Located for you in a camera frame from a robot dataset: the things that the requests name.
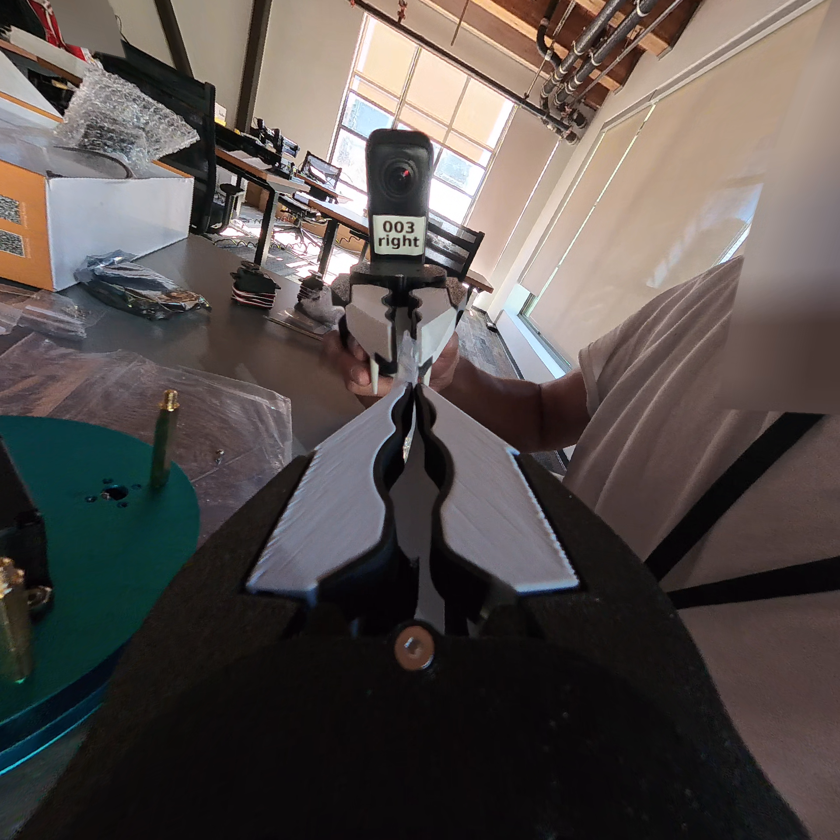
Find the large paned window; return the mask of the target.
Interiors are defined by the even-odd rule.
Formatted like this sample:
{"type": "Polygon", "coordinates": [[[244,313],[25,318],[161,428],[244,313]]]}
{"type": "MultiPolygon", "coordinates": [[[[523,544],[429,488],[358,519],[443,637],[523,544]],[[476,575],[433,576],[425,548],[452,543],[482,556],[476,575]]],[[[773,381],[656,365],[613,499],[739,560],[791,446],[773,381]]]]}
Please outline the large paned window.
{"type": "Polygon", "coordinates": [[[364,147],[374,130],[425,133],[434,149],[431,210],[462,223],[476,203],[514,105],[393,28],[366,15],[329,160],[338,192],[366,207],[364,147]]]}

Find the ceiling pipes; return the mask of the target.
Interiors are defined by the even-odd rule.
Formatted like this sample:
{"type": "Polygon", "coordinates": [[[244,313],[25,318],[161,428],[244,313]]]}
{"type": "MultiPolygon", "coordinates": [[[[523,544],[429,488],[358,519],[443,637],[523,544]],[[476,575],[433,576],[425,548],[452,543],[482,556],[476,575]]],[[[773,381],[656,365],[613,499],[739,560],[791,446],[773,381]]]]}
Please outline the ceiling pipes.
{"type": "Polygon", "coordinates": [[[643,57],[674,48],[701,1],[547,2],[535,34],[544,79],[527,98],[542,123],[575,145],[607,95],[643,57]]]}

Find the window with roller blind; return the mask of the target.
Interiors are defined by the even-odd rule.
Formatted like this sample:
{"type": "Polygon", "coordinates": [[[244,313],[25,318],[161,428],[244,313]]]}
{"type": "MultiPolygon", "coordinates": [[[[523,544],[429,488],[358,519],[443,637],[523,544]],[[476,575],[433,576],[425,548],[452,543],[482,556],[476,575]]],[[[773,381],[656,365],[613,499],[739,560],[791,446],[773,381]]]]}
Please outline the window with roller blind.
{"type": "Polygon", "coordinates": [[[525,277],[567,361],[749,229],[778,103],[701,78],[604,132],[525,277]]]}

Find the bubble wrap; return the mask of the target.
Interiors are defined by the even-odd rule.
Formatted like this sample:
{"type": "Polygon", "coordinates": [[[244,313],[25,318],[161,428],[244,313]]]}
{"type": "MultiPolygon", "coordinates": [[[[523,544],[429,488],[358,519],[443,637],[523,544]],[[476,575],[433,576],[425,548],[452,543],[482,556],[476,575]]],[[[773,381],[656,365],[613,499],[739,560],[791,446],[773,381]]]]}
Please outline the bubble wrap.
{"type": "Polygon", "coordinates": [[[199,133],[131,82],[90,67],[54,130],[62,148],[117,157],[131,169],[193,146],[199,133]]]}

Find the small clear screw bag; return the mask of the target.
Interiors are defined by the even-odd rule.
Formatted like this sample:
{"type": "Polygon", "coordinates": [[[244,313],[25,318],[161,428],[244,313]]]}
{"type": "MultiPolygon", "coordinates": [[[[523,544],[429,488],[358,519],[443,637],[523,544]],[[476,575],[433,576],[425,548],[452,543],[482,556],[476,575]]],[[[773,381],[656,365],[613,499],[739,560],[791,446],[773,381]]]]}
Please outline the small clear screw bag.
{"type": "MultiPolygon", "coordinates": [[[[410,332],[405,331],[397,346],[397,371],[394,376],[395,385],[415,386],[415,384],[422,379],[420,356],[421,351],[419,341],[412,338],[410,332]]],[[[417,425],[417,415],[413,396],[411,396],[406,410],[407,420],[404,423],[405,434],[402,445],[402,456],[405,465],[407,465],[410,457],[413,436],[417,425]]]]}

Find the orange cardboard box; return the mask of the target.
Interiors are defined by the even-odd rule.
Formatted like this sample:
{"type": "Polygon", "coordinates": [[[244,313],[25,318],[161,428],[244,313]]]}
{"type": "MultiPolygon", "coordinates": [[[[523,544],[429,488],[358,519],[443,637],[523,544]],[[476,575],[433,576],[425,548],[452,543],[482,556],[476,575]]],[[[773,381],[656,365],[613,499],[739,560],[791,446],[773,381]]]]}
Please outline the orange cardboard box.
{"type": "Polygon", "coordinates": [[[146,256],[187,236],[191,176],[62,142],[60,117],[5,56],[1,97],[3,280],[63,290],[87,256],[146,256]]]}

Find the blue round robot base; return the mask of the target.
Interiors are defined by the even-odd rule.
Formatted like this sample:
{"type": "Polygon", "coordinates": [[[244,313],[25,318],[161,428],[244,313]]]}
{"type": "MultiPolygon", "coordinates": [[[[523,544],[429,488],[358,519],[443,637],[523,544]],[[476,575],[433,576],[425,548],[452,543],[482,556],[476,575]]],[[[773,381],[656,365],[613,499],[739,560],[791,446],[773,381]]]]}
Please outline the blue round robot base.
{"type": "Polygon", "coordinates": [[[45,524],[53,597],[34,622],[35,666],[2,679],[1,768],[63,737],[102,703],[131,636],[196,550],[200,510],[182,469],[148,487],[152,447],[44,416],[1,420],[17,474],[45,524]]]}

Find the pile of labelled screw bags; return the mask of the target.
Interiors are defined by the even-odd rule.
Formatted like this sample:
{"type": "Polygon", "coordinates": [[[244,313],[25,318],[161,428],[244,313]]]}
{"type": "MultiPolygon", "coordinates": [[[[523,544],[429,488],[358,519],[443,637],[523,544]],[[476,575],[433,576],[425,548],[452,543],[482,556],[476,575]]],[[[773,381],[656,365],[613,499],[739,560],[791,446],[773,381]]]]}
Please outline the pile of labelled screw bags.
{"type": "Polygon", "coordinates": [[[82,308],[75,302],[48,290],[14,287],[1,283],[1,334],[14,328],[34,330],[52,338],[82,341],[104,310],[82,308]]]}

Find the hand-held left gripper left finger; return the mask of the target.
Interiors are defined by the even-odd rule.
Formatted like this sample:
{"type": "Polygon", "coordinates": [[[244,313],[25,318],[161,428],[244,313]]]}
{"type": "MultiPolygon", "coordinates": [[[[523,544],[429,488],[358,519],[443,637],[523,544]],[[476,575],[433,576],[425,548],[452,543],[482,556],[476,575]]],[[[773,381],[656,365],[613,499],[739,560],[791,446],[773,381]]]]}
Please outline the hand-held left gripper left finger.
{"type": "Polygon", "coordinates": [[[247,579],[248,593],[316,599],[331,574],[373,550],[386,514],[375,462],[389,442],[402,453],[405,434],[394,411],[401,412],[411,394],[410,385],[394,384],[313,451],[247,579]]]}

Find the person's right forearm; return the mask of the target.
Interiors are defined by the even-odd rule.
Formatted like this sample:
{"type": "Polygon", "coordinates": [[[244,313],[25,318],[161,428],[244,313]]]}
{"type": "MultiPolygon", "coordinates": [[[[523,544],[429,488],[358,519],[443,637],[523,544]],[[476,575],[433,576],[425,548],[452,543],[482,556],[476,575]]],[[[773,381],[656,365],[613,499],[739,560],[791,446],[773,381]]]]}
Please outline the person's right forearm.
{"type": "Polygon", "coordinates": [[[460,359],[442,394],[525,454],[576,445],[591,419],[580,371],[537,384],[501,379],[460,359]]]}

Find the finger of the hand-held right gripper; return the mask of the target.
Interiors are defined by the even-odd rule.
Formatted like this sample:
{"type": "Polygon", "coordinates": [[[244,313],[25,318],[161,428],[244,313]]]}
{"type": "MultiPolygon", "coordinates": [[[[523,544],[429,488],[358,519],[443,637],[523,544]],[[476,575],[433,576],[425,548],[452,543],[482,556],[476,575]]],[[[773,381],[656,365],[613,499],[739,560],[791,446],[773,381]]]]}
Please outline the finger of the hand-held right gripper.
{"type": "Polygon", "coordinates": [[[380,379],[397,370],[396,327],[380,301],[350,302],[345,307],[346,327],[362,348],[369,366],[371,389],[380,394],[380,379]]]}
{"type": "Polygon", "coordinates": [[[417,380],[430,385],[431,369],[455,332],[456,308],[420,308],[416,324],[417,380]]]}

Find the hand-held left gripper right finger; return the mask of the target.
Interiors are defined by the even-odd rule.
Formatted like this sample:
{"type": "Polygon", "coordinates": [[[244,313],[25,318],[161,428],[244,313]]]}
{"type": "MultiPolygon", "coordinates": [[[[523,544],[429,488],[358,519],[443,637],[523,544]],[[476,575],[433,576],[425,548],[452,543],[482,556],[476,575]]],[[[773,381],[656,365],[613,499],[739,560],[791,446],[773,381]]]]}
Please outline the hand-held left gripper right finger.
{"type": "Polygon", "coordinates": [[[425,385],[425,469],[437,489],[430,571],[438,592],[561,592],[579,578],[517,461],[519,452],[425,385]]]}

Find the large clear plastic bag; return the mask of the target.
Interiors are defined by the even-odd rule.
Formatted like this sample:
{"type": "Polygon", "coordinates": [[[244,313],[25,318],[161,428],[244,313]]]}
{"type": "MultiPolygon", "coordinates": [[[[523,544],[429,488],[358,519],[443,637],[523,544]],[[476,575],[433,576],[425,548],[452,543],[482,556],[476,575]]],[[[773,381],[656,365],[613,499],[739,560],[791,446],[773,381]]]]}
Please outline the large clear plastic bag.
{"type": "Polygon", "coordinates": [[[180,403],[173,459],[196,492],[202,544],[292,459],[290,401],[126,350],[83,353],[36,332],[2,336],[3,414],[95,424],[151,444],[165,390],[180,403]],[[218,464],[217,449],[225,451],[218,464]]]}

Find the person's right hand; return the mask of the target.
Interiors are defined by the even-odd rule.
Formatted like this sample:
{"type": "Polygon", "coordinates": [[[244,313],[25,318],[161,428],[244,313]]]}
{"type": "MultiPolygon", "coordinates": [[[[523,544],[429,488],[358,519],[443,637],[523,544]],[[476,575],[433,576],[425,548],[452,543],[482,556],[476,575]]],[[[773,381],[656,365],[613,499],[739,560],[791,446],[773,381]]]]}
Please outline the person's right hand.
{"type": "MultiPolygon", "coordinates": [[[[381,376],[377,389],[373,389],[368,353],[354,337],[343,340],[338,329],[322,338],[322,362],[341,377],[347,391],[354,394],[364,407],[371,406],[391,390],[393,380],[387,376],[381,376]]],[[[442,392],[451,385],[458,362],[459,336],[455,332],[430,370],[432,389],[442,392]]]]}

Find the silver antistatic bag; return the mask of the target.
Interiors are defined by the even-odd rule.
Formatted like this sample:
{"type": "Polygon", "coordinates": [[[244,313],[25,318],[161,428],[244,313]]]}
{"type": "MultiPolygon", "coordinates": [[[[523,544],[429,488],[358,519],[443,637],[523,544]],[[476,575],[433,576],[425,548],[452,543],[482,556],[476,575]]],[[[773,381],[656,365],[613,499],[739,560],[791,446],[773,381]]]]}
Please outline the silver antistatic bag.
{"type": "Polygon", "coordinates": [[[177,286],[162,274],[136,263],[136,255],[120,249],[89,255],[73,277],[93,298],[122,312],[151,321],[176,314],[211,311],[200,294],[177,286]]]}

